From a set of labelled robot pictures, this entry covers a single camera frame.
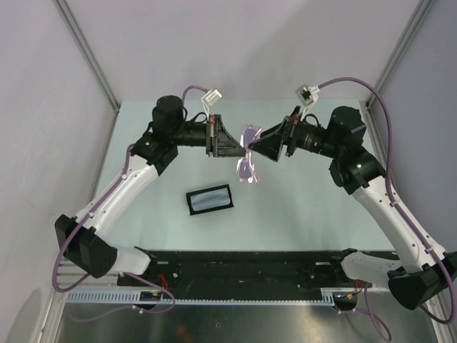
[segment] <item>white wall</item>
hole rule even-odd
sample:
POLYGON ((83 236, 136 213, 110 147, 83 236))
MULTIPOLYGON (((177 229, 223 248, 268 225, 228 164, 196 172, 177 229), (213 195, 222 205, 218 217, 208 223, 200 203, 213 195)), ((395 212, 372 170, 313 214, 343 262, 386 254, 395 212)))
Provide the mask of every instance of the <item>white wall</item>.
MULTIPOLYGON (((69 0, 121 100, 217 86, 228 99, 295 98, 303 83, 374 84, 418 0, 69 0)), ((359 98, 345 84, 323 96, 359 98)))
MULTIPOLYGON (((383 92, 398 192, 448 251, 457 250, 456 13, 456 1, 435 3, 383 92)), ((379 106, 374 114, 385 133, 379 106)), ((444 296, 449 304, 447 291, 444 296)))
POLYGON ((27 342, 51 288, 54 221, 82 207, 113 113, 52 1, 0 11, 0 342, 27 342))

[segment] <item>black joint housing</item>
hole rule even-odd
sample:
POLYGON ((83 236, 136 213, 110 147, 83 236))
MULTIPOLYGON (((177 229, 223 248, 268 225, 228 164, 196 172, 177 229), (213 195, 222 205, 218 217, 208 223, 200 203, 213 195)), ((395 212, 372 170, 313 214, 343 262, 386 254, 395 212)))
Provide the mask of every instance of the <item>black joint housing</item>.
MULTIPOLYGON (((54 224, 59 247, 76 228, 75 218, 62 214, 54 224)), ((95 278, 105 275, 114 265, 117 249, 95 235, 95 229, 80 228, 64 253, 65 258, 95 278)))
MULTIPOLYGON (((443 259, 452 280, 457 277, 457 252, 451 252, 443 259)), ((413 310, 443 291, 448 283, 441 268, 435 264, 417 273, 406 273, 402 268, 388 272, 388 288, 393 297, 405 308, 413 310)))
POLYGON ((167 95, 157 100, 152 109, 152 131, 158 140, 169 141, 183 123, 183 102, 181 98, 167 95))

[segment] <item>purple cable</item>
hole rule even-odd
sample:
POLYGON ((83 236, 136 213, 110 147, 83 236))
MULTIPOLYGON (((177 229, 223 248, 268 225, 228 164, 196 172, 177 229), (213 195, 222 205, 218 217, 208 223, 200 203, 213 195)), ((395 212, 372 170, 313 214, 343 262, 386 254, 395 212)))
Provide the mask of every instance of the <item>purple cable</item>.
POLYGON ((409 225, 409 227, 413 230, 414 234, 419 238, 421 241, 422 245, 429 250, 430 255, 432 256, 433 260, 437 265, 440 267, 441 271, 443 272, 443 275, 446 279, 446 282, 448 284, 449 288, 449 294, 451 295, 451 314, 448 319, 440 319, 434 314, 430 313, 427 308, 425 308, 423 305, 421 305, 421 309, 433 320, 436 320, 440 324, 450 324, 454 318, 455 318, 455 308, 457 307, 457 299, 454 294, 453 290, 453 282, 451 275, 449 275, 448 270, 444 266, 443 262, 441 259, 438 257, 438 255, 432 250, 431 245, 427 242, 426 238, 422 235, 422 233, 419 231, 417 226, 413 223, 411 218, 405 213, 405 211, 401 208, 399 204, 396 203, 395 196, 393 195, 392 192, 392 169, 391 169, 391 155, 392 155, 392 124, 391 124, 391 116, 387 110, 387 105, 385 101, 383 100, 381 94, 379 94, 378 91, 376 91, 371 85, 367 84, 366 82, 357 79, 355 77, 339 77, 337 79, 333 79, 327 82, 324 82, 323 84, 318 85, 320 89, 324 88, 325 86, 335 84, 336 82, 342 82, 342 81, 352 81, 356 82, 357 84, 361 84, 362 86, 366 87, 373 93, 373 95, 378 99, 379 104, 381 105, 384 115, 386 117, 386 122, 387 122, 387 165, 386 165, 386 190, 387 190, 387 195, 397 212, 401 215, 401 217, 404 219, 404 221, 409 225))
POLYGON ((117 308, 115 308, 115 309, 111 309, 111 310, 109 310, 109 311, 107 311, 107 312, 105 312, 105 313, 103 313, 103 314, 100 314, 100 315, 95 316, 95 317, 92 317, 92 318, 79 319, 79 318, 74 317, 70 312, 67 313, 67 316, 68 316, 71 320, 73 320, 74 322, 78 322, 78 323, 88 323, 88 322, 94 322, 94 321, 96 321, 96 320, 102 319, 102 318, 104 318, 104 317, 109 316, 110 314, 113 314, 113 313, 118 312, 118 311, 123 311, 123 310, 125 310, 125 309, 137 309, 137 310, 140 311, 140 313, 145 312, 145 313, 155 313, 155 314, 158 314, 158 313, 165 313, 165 312, 168 312, 168 311, 170 311, 171 309, 173 309, 173 308, 175 307, 175 305, 176 305, 176 299, 175 299, 174 295, 173 295, 169 290, 167 290, 167 289, 165 289, 165 288, 163 288, 163 287, 160 287, 160 286, 157 285, 157 284, 153 284, 152 282, 149 282, 149 281, 147 281, 147 280, 145 280, 145 279, 143 279, 143 278, 141 278, 141 277, 139 277, 139 276, 137 276, 137 275, 135 275, 135 274, 132 274, 132 273, 125 273, 125 275, 128 275, 128 276, 130 276, 130 277, 133 277, 134 279, 137 279, 137 280, 139 280, 139 281, 143 282, 144 284, 147 284, 147 285, 149 285, 149 286, 151 286, 151 287, 155 287, 155 288, 157 288, 157 289, 160 289, 163 293, 167 294, 167 295, 170 297, 170 299, 171 299, 171 301, 172 301, 171 305, 168 306, 168 307, 165 308, 165 309, 160 309, 160 310, 157 310, 157 311, 153 311, 153 310, 151 310, 151 309, 143 309, 143 308, 141 308, 141 307, 136 307, 136 306, 134 306, 134 305, 125 305, 125 306, 117 307, 117 308))
MULTIPOLYGON (((130 149, 134 145, 131 144, 127 147, 127 152, 126 152, 126 161, 124 163, 124 168, 122 169, 122 174, 125 174, 127 170, 129 169, 129 154, 130 154, 130 149)), ((59 283, 57 282, 57 274, 59 272, 59 265, 62 261, 62 258, 64 257, 64 253, 66 248, 69 247, 71 240, 78 234, 79 230, 83 227, 84 223, 86 223, 90 216, 90 212, 95 212, 108 198, 110 195, 113 194, 113 192, 117 189, 117 187, 122 183, 122 175, 116 180, 116 182, 111 186, 111 188, 105 193, 105 195, 100 198, 100 200, 97 201, 97 203, 89 210, 89 212, 84 216, 84 218, 76 225, 74 230, 70 233, 68 238, 65 240, 65 242, 62 244, 62 248, 60 249, 59 254, 57 255, 56 262, 54 263, 54 268, 52 269, 52 287, 59 293, 65 293, 69 292, 72 289, 75 289, 78 287, 85 279, 89 277, 89 274, 84 275, 82 278, 80 278, 78 281, 76 281, 74 284, 72 284, 70 287, 67 288, 61 288, 59 286, 59 283)))
POLYGON ((375 314, 372 314, 371 312, 367 311, 366 309, 354 309, 354 310, 342 310, 342 309, 339 309, 338 307, 335 308, 338 313, 342 313, 342 314, 349 314, 349 313, 354 313, 354 312, 358 312, 358 313, 364 313, 364 314, 367 314, 368 316, 372 316, 371 317, 371 320, 374 320, 377 321, 379 324, 381 324, 383 326, 383 328, 386 330, 387 332, 387 335, 388 335, 388 338, 385 338, 383 335, 382 335, 382 332, 381 330, 378 330, 378 325, 375 324, 375 328, 376 328, 376 331, 378 331, 378 334, 379 336, 386 342, 392 342, 392 333, 391 333, 391 330, 388 329, 386 323, 381 319, 379 318, 378 316, 376 316, 375 314))
MULTIPOLYGON (((119 176, 119 178, 116 180, 116 182, 113 184, 113 186, 111 186, 111 188, 100 198, 100 200, 97 201, 97 203, 89 210, 89 213, 90 212, 95 212, 97 209, 99 209, 99 207, 113 194, 113 192, 117 189, 117 187, 119 187, 119 185, 122 183, 122 181, 124 179, 122 179, 122 175, 126 174, 127 171, 129 170, 129 157, 130 157, 130 150, 131 148, 134 146, 134 144, 130 144, 128 147, 127 147, 127 151, 126 151, 126 161, 124 162, 124 167, 122 169, 122 173, 121 175, 119 176)), ((59 286, 59 283, 57 282, 57 274, 58 274, 58 271, 59 271, 59 265, 61 263, 61 260, 62 260, 62 257, 64 257, 64 252, 65 250, 68 248, 68 246, 70 245, 71 243, 71 240, 76 236, 76 234, 78 233, 78 231, 83 227, 84 223, 87 222, 87 220, 89 220, 89 213, 84 216, 84 218, 76 225, 76 227, 74 228, 74 230, 70 233, 70 235, 68 236, 68 238, 65 240, 65 242, 62 244, 62 248, 60 249, 60 252, 59 254, 57 255, 57 258, 56 258, 56 262, 54 263, 54 268, 53 268, 53 271, 52 271, 52 286, 54 287, 54 289, 57 291, 57 292, 60 292, 60 293, 64 293, 64 292, 68 292, 68 291, 71 291, 72 289, 76 288, 77 286, 80 285, 80 283, 82 283, 85 279, 87 279, 87 277, 89 276, 89 274, 86 274, 84 275, 82 278, 80 278, 80 280, 76 281, 74 284, 72 284, 70 287, 67 287, 67 288, 61 288, 59 286)), ((167 289, 164 289, 163 287, 160 287, 159 285, 157 284, 153 284, 152 282, 149 282, 145 279, 142 279, 141 277, 135 275, 135 274, 132 274, 132 273, 125 273, 126 275, 129 275, 130 277, 134 278, 134 279, 137 279, 139 280, 140 282, 143 282, 144 284, 147 284, 149 286, 152 286, 152 287, 155 287, 155 288, 158 288, 160 289, 162 292, 164 292, 165 294, 167 294, 171 300, 172 300, 172 304, 170 307, 166 308, 166 309, 162 309, 160 311, 149 311, 149 310, 143 310, 143 312, 148 312, 148 313, 164 313, 164 312, 167 312, 169 311, 170 309, 172 309, 175 304, 176 304, 176 300, 173 296, 173 294, 167 290, 167 289)), ((81 322, 90 322, 91 320, 96 320, 96 319, 99 319, 99 318, 102 318, 102 317, 105 317, 106 315, 109 315, 111 313, 114 313, 114 312, 117 312, 117 311, 120 311, 121 309, 125 309, 125 308, 130 308, 130 306, 128 307, 118 307, 116 309, 112 309, 111 311, 108 311, 107 313, 105 314, 102 314, 101 316, 97 316, 95 318, 91 318, 91 319, 80 319, 79 321, 81 322)))
POLYGON ((183 101, 183 104, 186 100, 186 95, 187 93, 191 90, 191 89, 198 89, 200 91, 204 91, 205 93, 209 91, 209 89, 205 88, 205 87, 201 87, 201 86, 197 86, 195 84, 187 87, 186 89, 184 89, 184 92, 183 92, 183 96, 181 97, 181 100, 183 101))

